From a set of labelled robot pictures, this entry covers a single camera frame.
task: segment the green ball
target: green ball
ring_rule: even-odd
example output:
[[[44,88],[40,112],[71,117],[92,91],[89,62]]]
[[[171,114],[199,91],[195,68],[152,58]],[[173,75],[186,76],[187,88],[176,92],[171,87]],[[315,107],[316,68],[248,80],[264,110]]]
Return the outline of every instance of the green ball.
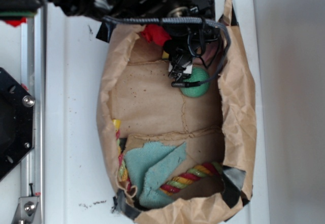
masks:
[[[197,82],[204,81],[209,78],[209,74],[202,68],[193,68],[192,76],[184,79],[184,82]],[[197,98],[204,95],[209,90],[210,83],[204,83],[198,87],[181,88],[183,95]]]

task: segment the rope toy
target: rope toy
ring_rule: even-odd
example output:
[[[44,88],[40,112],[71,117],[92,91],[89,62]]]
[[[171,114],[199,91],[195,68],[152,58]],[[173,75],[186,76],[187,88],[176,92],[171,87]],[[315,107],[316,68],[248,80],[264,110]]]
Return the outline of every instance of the rope toy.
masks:
[[[119,169],[118,169],[118,180],[120,182],[127,182],[127,191],[130,191],[131,189],[131,181],[130,178],[128,177],[128,171],[125,165],[125,161],[123,159],[123,154],[120,146],[120,126],[121,126],[121,121],[118,119],[113,119],[113,124],[115,127],[115,132],[116,132],[116,143],[117,143],[117,150],[118,150],[118,162],[119,162]]]
[[[160,190],[166,195],[171,196],[181,191],[181,189],[199,181],[201,178],[207,176],[221,176],[222,166],[218,162],[203,163],[202,165],[196,165],[195,167],[187,170],[186,173],[182,173],[177,177],[173,177],[172,180],[166,182],[160,186]]]

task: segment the black metal plate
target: black metal plate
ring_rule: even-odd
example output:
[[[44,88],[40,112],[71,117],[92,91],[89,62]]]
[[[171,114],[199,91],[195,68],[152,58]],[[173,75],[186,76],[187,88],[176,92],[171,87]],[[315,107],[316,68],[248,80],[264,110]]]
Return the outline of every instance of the black metal plate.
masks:
[[[0,68],[0,181],[33,148],[34,107],[23,98],[30,94]]]

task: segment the brown paper bag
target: brown paper bag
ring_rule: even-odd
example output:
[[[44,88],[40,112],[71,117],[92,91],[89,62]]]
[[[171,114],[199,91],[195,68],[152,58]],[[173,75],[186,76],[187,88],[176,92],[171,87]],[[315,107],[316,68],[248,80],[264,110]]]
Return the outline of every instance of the brown paper bag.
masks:
[[[226,0],[224,13],[224,22],[231,23],[231,0]],[[160,60],[161,48],[147,44],[138,34],[144,27],[124,25],[114,30],[102,77],[97,125],[107,173],[117,192],[117,208],[136,223],[219,223],[251,199],[255,87],[239,27],[227,28],[232,44],[226,65],[208,93],[196,99],[186,98],[170,86],[168,64]],[[172,175],[205,161],[220,161],[223,182],[200,180],[196,186],[204,189],[200,196],[192,186],[164,208],[140,211],[134,205],[134,192],[127,193],[125,185],[117,180],[113,118],[122,120],[121,137],[128,137],[124,153],[152,140],[168,145],[186,140],[190,157]]]

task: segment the blue towel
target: blue towel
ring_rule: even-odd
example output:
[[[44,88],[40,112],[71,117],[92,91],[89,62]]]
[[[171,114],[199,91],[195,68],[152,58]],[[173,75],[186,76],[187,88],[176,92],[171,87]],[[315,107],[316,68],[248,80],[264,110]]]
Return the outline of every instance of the blue towel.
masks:
[[[176,146],[165,146],[161,142],[148,142],[142,148],[132,149],[124,159],[132,185],[138,187],[137,198],[142,193],[145,174],[150,167],[160,162]]]
[[[159,190],[173,171],[186,159],[186,143],[183,143],[145,174],[144,187],[140,195],[140,204],[154,209],[162,208],[174,200]]]

